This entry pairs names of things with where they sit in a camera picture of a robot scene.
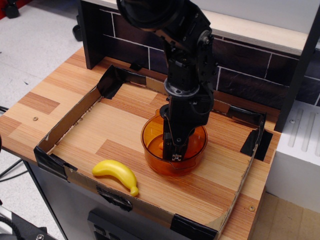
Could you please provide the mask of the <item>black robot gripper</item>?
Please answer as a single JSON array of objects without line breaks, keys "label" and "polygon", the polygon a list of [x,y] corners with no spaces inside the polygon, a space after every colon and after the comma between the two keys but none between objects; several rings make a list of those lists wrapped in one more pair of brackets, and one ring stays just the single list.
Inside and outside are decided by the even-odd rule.
[{"label": "black robot gripper", "polygon": [[191,90],[173,86],[166,79],[164,88],[169,94],[166,119],[163,119],[162,159],[183,161],[191,132],[207,124],[214,106],[212,84],[201,82]]}]

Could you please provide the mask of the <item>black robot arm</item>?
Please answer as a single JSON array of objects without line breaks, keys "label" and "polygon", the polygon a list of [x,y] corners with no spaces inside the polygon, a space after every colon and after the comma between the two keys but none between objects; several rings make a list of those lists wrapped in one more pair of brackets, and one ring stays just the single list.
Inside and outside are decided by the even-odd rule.
[{"label": "black robot arm", "polygon": [[183,161],[190,135],[207,124],[214,105],[212,80],[217,65],[210,21],[189,0],[119,0],[117,8],[130,25],[163,41],[169,103],[159,111],[162,158]]}]

